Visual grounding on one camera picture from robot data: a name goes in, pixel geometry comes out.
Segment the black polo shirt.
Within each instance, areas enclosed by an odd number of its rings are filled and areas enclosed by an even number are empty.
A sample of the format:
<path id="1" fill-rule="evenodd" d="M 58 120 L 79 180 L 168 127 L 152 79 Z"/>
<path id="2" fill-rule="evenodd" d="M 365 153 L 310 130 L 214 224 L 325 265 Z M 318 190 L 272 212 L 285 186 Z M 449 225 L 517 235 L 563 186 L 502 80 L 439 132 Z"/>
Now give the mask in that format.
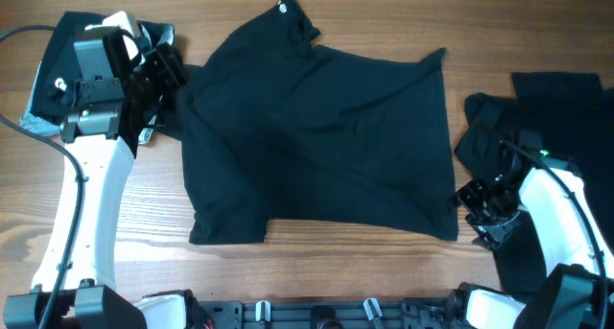
<path id="1" fill-rule="evenodd" d="M 181 143 L 194 245 L 255 244 L 272 220 L 459 235 L 442 74 L 318 43 L 296 0 L 187 68 L 166 131 Z"/>

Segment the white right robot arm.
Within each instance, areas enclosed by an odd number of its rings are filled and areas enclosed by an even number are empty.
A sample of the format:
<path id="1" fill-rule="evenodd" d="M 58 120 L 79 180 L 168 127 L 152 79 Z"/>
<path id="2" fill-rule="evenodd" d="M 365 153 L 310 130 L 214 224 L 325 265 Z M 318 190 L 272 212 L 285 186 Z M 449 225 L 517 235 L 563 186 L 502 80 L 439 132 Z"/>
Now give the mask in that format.
<path id="1" fill-rule="evenodd" d="M 492 184 L 452 197 L 478 244 L 496 257 L 506 291 L 474 287 L 460 320 L 473 328 L 610 328 L 613 255 L 582 196 L 583 181 L 524 150 Z"/>

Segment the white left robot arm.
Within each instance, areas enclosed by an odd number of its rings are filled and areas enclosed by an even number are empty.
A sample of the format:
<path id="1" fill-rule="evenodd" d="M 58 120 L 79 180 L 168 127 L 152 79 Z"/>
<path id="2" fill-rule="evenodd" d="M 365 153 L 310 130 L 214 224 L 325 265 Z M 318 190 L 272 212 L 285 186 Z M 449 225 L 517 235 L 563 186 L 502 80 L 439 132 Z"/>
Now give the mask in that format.
<path id="1" fill-rule="evenodd" d="M 191 328 L 202 310 L 188 291 L 132 303 L 116 291 L 114 249 L 138 137 L 161 99 L 185 82 L 177 51 L 152 48 L 134 65 L 124 45 L 75 45 L 82 76 L 54 149 L 65 160 L 49 245 L 26 294 L 8 297 L 9 328 Z"/>

